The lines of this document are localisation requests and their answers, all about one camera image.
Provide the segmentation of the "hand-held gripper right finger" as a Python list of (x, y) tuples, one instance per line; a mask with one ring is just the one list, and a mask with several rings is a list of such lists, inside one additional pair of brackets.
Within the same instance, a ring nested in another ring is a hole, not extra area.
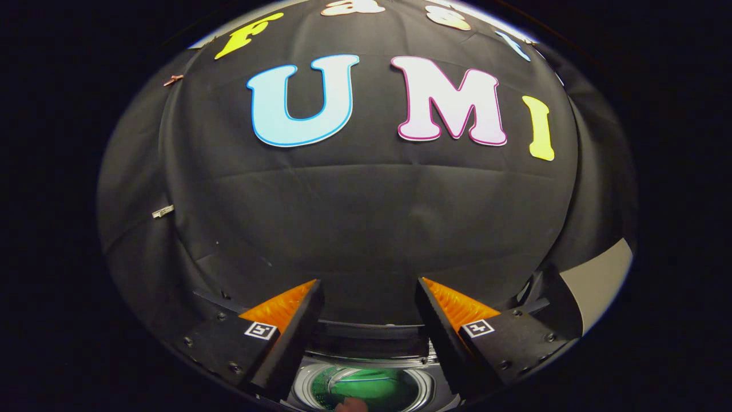
[(486, 398), (520, 383), (570, 344), (534, 316), (549, 305), (545, 298), (498, 311), (421, 277), (415, 302), (450, 391), (463, 398)]

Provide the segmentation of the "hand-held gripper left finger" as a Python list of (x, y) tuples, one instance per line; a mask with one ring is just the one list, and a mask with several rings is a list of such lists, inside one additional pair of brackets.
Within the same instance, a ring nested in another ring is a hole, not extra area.
[(176, 349), (230, 388), (284, 401), (324, 305), (313, 279), (250, 310), (228, 308), (181, 334)]

